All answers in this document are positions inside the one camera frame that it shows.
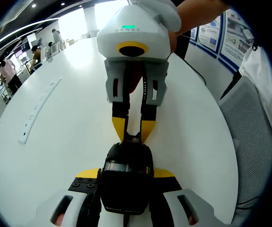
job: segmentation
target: poster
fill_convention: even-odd
[[[226,57],[236,68],[240,67],[254,37],[246,22],[233,9],[225,12],[225,34],[220,55]]]
[[[198,27],[195,27],[191,30],[191,40],[197,41],[197,33],[198,33]]]
[[[209,49],[213,50],[214,52],[217,52],[220,30],[221,30],[221,16],[218,16],[214,21],[203,26],[199,26],[198,34],[199,42],[203,46],[206,46]]]

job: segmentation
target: gray plastic bracket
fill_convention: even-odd
[[[51,218],[65,196],[72,197],[72,200],[65,211],[61,227],[75,227],[81,206],[87,197],[87,194],[66,190],[59,191],[45,203],[41,204],[36,210],[36,217],[27,223],[25,227],[55,227],[56,225],[51,222]]]
[[[190,189],[164,193],[169,205],[175,227],[190,227],[186,212],[178,199],[185,196],[187,205],[192,211],[197,223],[196,227],[228,227],[214,215],[213,207]]]
[[[106,91],[110,102],[123,102],[123,80],[127,61],[105,60],[107,73]],[[147,99],[148,105],[161,105],[166,91],[165,77],[167,75],[167,61],[145,61],[147,75]],[[114,97],[114,79],[118,79],[118,96]],[[153,81],[158,82],[157,98],[153,100]]]
[[[148,105],[161,105],[165,91],[165,77],[167,75],[168,62],[145,62],[145,70],[147,76],[147,98],[146,104]],[[157,98],[153,100],[153,81],[158,83]]]
[[[123,102],[123,79],[126,68],[126,62],[124,61],[110,61],[106,59],[104,61],[105,69],[107,73],[106,91],[108,100],[110,102]],[[114,97],[114,79],[118,79],[118,96]]]

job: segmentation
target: white round table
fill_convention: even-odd
[[[104,57],[95,38],[80,41],[44,62],[14,95],[0,120],[0,211],[10,225],[25,224],[37,207],[75,176],[103,167],[119,142],[106,99]],[[174,173],[230,223],[237,201],[237,160],[225,119],[196,73],[179,57],[169,58],[167,92],[157,125],[146,141],[154,166]],[[18,138],[32,108],[51,82],[62,77],[46,100],[26,144]],[[142,84],[131,94],[128,132],[140,128]],[[100,214],[99,226],[122,226],[123,215]],[[148,209],[131,227],[151,226]]]

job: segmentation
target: green led light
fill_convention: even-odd
[[[123,25],[122,28],[135,28],[135,25]]]

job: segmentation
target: white power strip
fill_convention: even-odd
[[[39,114],[42,106],[44,105],[44,103],[46,102],[47,98],[50,96],[50,94],[52,93],[52,91],[54,90],[54,88],[59,84],[60,80],[62,78],[60,78],[58,81],[51,83],[49,88],[45,91],[45,93],[41,96],[41,98],[39,99],[39,102],[37,105],[35,105],[35,107],[32,110],[32,113],[30,114],[30,116],[28,117],[28,119],[26,120],[26,123],[24,124],[24,128],[23,131],[21,133],[20,138],[18,139],[18,141],[22,144],[26,143],[27,137],[31,131],[31,128],[34,124],[34,121],[37,117],[37,115]]]

